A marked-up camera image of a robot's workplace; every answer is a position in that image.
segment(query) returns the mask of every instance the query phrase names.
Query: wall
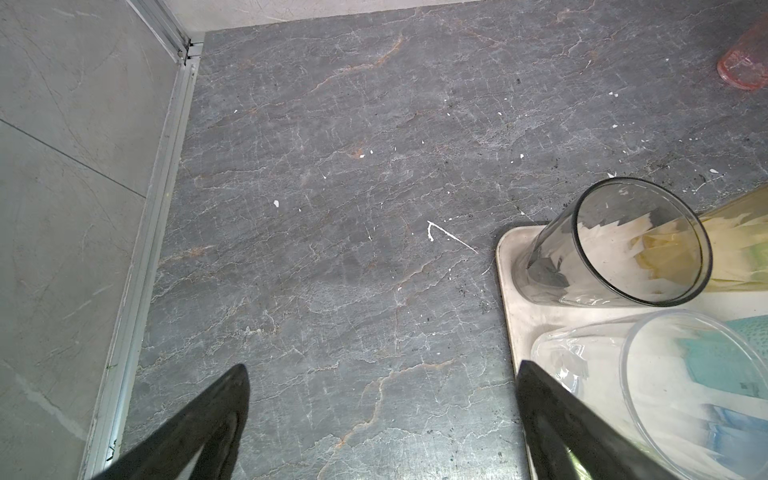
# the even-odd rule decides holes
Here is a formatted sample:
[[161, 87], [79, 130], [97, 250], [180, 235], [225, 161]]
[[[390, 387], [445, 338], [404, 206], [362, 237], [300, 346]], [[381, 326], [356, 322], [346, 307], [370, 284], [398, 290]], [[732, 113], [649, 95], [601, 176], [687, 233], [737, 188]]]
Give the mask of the wall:
[[462, 0], [166, 0], [191, 34], [303, 18], [461, 3]]
[[0, 0], [0, 478], [76, 478], [177, 66], [124, 0]]

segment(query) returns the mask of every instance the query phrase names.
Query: clear glass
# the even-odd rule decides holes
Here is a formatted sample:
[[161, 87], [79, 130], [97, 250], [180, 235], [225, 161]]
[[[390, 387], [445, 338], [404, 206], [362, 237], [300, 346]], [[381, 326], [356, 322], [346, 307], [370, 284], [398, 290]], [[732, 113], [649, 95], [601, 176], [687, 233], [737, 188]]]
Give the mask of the clear glass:
[[706, 291], [768, 290], [768, 185], [700, 217], [712, 244]]
[[717, 73], [742, 90], [757, 90], [768, 84], [768, 13], [717, 62]]
[[531, 359], [681, 478], [768, 474], [768, 369], [714, 319], [668, 309], [560, 329]]
[[698, 295], [712, 270], [701, 222], [669, 191], [637, 178], [590, 187], [515, 261], [533, 303], [675, 306]]

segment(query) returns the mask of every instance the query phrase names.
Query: metal trim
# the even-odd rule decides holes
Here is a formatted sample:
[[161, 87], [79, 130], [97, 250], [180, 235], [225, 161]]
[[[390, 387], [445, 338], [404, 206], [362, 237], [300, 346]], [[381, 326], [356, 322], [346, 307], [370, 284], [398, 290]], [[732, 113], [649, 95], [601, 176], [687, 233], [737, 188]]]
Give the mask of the metal trim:
[[163, 0], [126, 0], [176, 62], [184, 61], [190, 36]]
[[120, 454], [125, 419], [147, 325], [157, 262], [187, 128], [200, 58], [189, 58], [176, 77], [147, 200], [128, 269], [79, 478], [91, 478]]

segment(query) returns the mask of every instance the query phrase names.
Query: white fragment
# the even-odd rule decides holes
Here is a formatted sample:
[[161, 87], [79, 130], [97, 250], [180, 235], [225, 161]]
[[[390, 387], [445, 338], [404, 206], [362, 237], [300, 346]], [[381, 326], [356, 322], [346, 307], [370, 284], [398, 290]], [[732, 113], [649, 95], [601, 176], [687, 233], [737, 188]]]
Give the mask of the white fragment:
[[429, 238], [429, 241], [430, 241], [430, 242], [434, 242], [434, 241], [435, 241], [435, 238], [434, 238], [434, 237], [432, 237], [432, 227], [435, 227], [435, 228], [437, 228], [438, 230], [442, 231], [444, 234], [446, 234], [446, 235], [448, 235], [449, 237], [451, 237], [453, 240], [456, 240], [457, 242], [459, 242], [461, 245], [464, 245], [465, 247], [469, 248], [470, 250], [472, 250], [472, 251], [473, 251], [473, 252], [475, 252], [475, 253], [479, 253], [479, 252], [478, 252], [477, 250], [475, 250], [474, 248], [470, 247], [470, 246], [469, 246], [469, 245], [467, 245], [466, 243], [464, 243], [464, 242], [462, 242], [461, 240], [459, 240], [459, 239], [458, 239], [458, 237], [457, 237], [456, 235], [454, 235], [453, 233], [450, 233], [450, 232], [448, 232], [448, 231], [447, 231], [446, 229], [444, 229], [443, 227], [440, 227], [440, 226], [439, 226], [437, 223], [434, 223], [434, 222], [432, 222], [432, 221], [430, 221], [430, 220], [427, 220], [427, 223], [429, 224], [429, 226], [427, 227], [427, 238]]

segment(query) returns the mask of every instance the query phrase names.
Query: grout line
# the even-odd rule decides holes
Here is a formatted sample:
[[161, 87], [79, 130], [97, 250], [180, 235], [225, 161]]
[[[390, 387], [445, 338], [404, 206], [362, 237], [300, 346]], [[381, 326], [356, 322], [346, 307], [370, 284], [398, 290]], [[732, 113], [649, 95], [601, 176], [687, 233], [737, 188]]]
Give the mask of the grout line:
[[49, 144], [49, 143], [46, 143], [46, 142], [44, 142], [44, 141], [40, 140], [39, 138], [37, 138], [37, 137], [36, 137], [36, 136], [34, 136], [33, 134], [29, 134], [29, 133], [27, 133], [27, 132], [23, 131], [21, 128], [19, 128], [19, 127], [15, 126], [14, 124], [12, 124], [12, 123], [10, 123], [10, 122], [8, 122], [8, 121], [5, 121], [5, 120], [3, 120], [2, 118], [0, 118], [0, 122], [2, 122], [2, 123], [4, 123], [4, 124], [8, 125], [10, 128], [13, 128], [13, 129], [15, 129], [15, 130], [17, 130], [17, 131], [20, 131], [20, 132], [22, 132], [22, 133], [23, 133], [24, 135], [26, 135], [27, 137], [30, 137], [32, 140], [35, 140], [35, 141], [37, 141], [37, 142], [39, 142], [39, 143], [41, 143], [41, 144], [45, 145], [46, 147], [50, 148], [51, 150], [53, 150], [53, 151], [55, 151], [55, 152], [57, 152], [57, 153], [59, 153], [59, 154], [61, 154], [61, 155], [64, 155], [66, 158], [68, 158], [68, 159], [70, 159], [70, 160], [74, 161], [76, 164], [78, 164], [78, 165], [80, 165], [80, 166], [82, 166], [82, 167], [85, 167], [85, 168], [89, 169], [90, 171], [92, 171], [92, 172], [94, 172], [94, 173], [96, 173], [96, 174], [99, 174], [99, 175], [101, 175], [102, 177], [106, 178], [107, 180], [109, 180], [109, 181], [111, 181], [111, 182], [114, 182], [114, 183], [116, 183], [116, 184], [120, 185], [120, 186], [121, 186], [121, 187], [123, 187], [124, 189], [126, 189], [126, 190], [129, 190], [129, 191], [131, 191], [131, 192], [135, 193], [136, 195], [138, 195], [138, 196], [139, 196], [139, 197], [141, 197], [141, 198], [144, 198], [145, 200], [147, 199], [147, 197], [146, 197], [146, 196], [144, 196], [144, 195], [142, 195], [142, 194], [138, 193], [138, 192], [137, 192], [136, 190], [134, 190], [133, 188], [130, 188], [130, 187], [127, 187], [127, 186], [125, 186], [125, 185], [121, 184], [120, 182], [118, 182], [118, 181], [117, 181], [117, 180], [115, 180], [114, 178], [108, 177], [107, 175], [105, 175], [105, 174], [101, 173], [99, 170], [96, 170], [95, 168], [93, 168], [93, 167], [91, 167], [91, 166], [89, 166], [89, 165], [87, 165], [87, 164], [84, 164], [83, 162], [79, 161], [77, 158], [75, 158], [75, 157], [72, 157], [71, 155], [69, 155], [69, 154], [66, 154], [66, 153], [64, 153], [63, 151], [59, 150], [58, 148], [54, 147], [53, 145], [51, 145], [51, 144]]

